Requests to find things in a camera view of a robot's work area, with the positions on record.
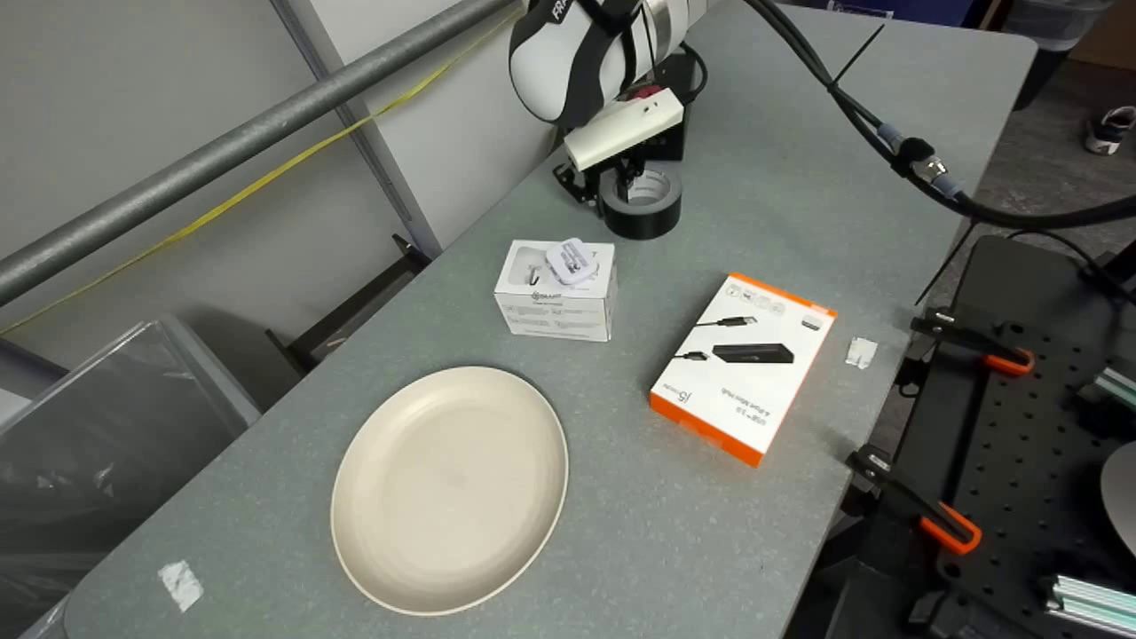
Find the box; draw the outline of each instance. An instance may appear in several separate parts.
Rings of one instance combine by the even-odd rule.
[[[614,308],[614,246],[584,240],[595,273],[582,283],[562,283],[545,250],[562,240],[510,240],[494,298],[510,333],[562,342],[610,342]]]
[[[649,386],[649,408],[758,466],[834,318],[803,294],[727,273]]]

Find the white label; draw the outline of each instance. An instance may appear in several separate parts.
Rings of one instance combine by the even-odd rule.
[[[177,605],[180,615],[193,605],[200,605],[203,592],[204,592],[200,574],[193,574],[193,567],[184,562],[163,563],[156,574],[163,578],[163,586],[168,586],[168,592],[169,592],[169,601]]]
[[[846,366],[867,371],[873,361],[873,355],[875,355],[875,342],[852,336]]]

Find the round plate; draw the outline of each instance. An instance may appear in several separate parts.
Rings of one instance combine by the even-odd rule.
[[[1099,470],[1099,499],[1112,528],[1124,539],[1127,555],[1136,555],[1136,443],[1108,455]]]
[[[566,443],[545,399],[503,371],[443,371],[363,421],[332,478],[329,539],[369,601],[454,615],[537,562],[564,490]]]

